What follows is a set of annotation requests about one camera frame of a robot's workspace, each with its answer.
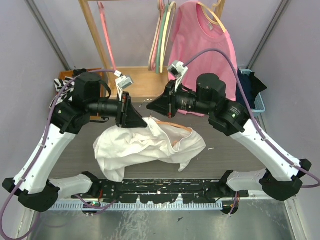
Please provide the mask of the white t shirt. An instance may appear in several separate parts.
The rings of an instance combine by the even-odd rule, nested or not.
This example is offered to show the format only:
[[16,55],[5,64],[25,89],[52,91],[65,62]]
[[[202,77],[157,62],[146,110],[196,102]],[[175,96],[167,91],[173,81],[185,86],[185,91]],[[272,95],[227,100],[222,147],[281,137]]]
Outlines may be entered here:
[[95,140],[94,157],[108,180],[122,182],[126,167],[153,161],[178,164],[182,172],[206,148],[192,128],[151,116],[143,120],[146,128],[112,126]]

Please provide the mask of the yellow hanger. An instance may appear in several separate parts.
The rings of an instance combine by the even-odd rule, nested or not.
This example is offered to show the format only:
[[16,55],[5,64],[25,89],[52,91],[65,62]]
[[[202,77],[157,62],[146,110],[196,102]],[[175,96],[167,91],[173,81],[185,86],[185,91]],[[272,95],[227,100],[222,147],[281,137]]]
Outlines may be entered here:
[[160,29],[160,38],[159,38],[159,46],[158,46],[158,60],[156,61],[156,65],[158,67],[159,73],[163,73],[164,68],[164,60],[168,45],[168,40],[170,37],[173,20],[176,12],[176,2],[169,2],[164,9],[163,21]]

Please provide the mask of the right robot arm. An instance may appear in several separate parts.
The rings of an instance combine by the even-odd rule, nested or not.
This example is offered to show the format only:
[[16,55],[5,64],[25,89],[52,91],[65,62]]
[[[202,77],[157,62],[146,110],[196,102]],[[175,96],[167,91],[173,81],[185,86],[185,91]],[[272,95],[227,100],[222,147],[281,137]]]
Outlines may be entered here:
[[293,157],[269,139],[246,107],[227,99],[226,84],[213,73],[200,75],[195,91],[170,80],[163,94],[147,109],[168,118],[175,117],[179,110],[207,115],[215,130],[243,145],[263,163],[265,168],[258,171],[226,171],[219,184],[225,197],[240,191],[263,191],[275,200],[285,201],[299,193],[301,178],[312,166],[309,160]]

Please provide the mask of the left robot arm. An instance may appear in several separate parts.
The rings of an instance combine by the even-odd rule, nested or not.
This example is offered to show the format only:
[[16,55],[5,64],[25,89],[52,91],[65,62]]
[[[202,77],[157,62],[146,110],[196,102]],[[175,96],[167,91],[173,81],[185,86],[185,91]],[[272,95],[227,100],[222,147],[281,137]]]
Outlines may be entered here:
[[52,103],[47,124],[38,146],[23,169],[14,177],[6,178],[2,186],[11,196],[26,208],[43,213],[57,200],[77,194],[95,198],[102,189],[100,180],[92,173],[50,179],[49,176],[61,154],[80,130],[91,121],[91,116],[99,115],[104,121],[115,118],[120,128],[146,128],[147,123],[132,105],[132,99],[124,89],[133,84],[130,76],[114,71],[117,98],[101,97],[101,86],[111,92],[102,80],[99,70],[83,72],[69,80],[59,94],[71,93],[70,97]]

